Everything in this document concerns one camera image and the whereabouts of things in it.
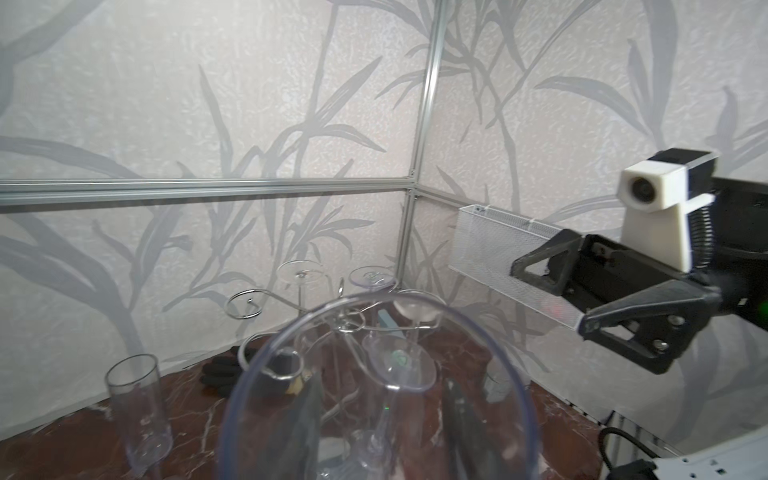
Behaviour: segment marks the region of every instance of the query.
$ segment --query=vertical metal post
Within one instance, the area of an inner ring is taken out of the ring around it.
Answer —
[[[445,23],[447,21],[449,0],[435,0],[435,13],[432,20],[432,33],[429,36],[429,53],[427,54],[427,65],[424,75],[424,90],[422,91],[422,101],[419,106],[419,121],[416,125],[416,136],[413,144],[413,158],[411,159],[411,170],[409,176],[414,183],[419,182],[424,160],[424,148],[429,132],[429,124],[432,120],[432,109],[434,108],[435,92],[437,90],[437,79],[440,73],[440,61],[442,59],[442,49],[445,41]],[[413,210],[415,207],[416,195],[413,189],[406,193],[406,204],[403,207],[402,222],[400,224],[400,235],[397,243],[397,264],[395,274],[398,284],[402,285],[403,275],[406,271],[406,257],[411,240],[411,229],[413,228]]]

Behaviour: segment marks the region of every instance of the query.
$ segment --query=metal grid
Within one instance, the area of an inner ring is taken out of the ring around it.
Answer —
[[[576,329],[582,313],[561,297],[509,276],[512,263],[539,248],[560,229],[522,215],[481,205],[458,210],[450,268],[528,308]],[[546,262],[530,271],[544,274]]]

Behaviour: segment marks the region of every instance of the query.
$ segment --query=leaf pattern wallpaper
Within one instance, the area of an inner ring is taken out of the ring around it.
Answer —
[[[622,168],[673,146],[768,181],[768,4],[451,0],[421,182],[609,237]],[[504,338],[534,380],[684,452],[768,424],[768,333],[718,317],[654,376],[448,268],[455,209],[417,200],[406,278]]]
[[[404,177],[432,5],[392,5],[4,2],[0,175]],[[245,321],[222,310],[254,286],[295,300],[277,276],[288,260],[315,260],[334,283],[389,265],[402,203],[395,191],[4,209],[0,436],[100,398],[126,355],[172,369],[292,319],[276,302]]]

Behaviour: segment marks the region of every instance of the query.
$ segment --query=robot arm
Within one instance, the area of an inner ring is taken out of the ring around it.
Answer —
[[[712,316],[768,329],[768,185],[712,177],[715,161],[672,148],[627,168],[621,243],[563,230],[511,275],[564,297],[584,312],[581,336],[656,374]],[[527,270],[542,260],[545,275]]]

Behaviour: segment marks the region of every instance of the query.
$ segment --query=clear drinking glass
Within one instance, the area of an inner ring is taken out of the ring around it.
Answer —
[[[134,475],[159,478],[157,463],[174,444],[160,392],[157,357],[147,353],[118,362],[104,378],[112,415]]]
[[[504,391],[484,388],[492,361]],[[538,477],[535,410],[508,357],[429,296],[333,300],[250,367],[227,406],[220,480]]]

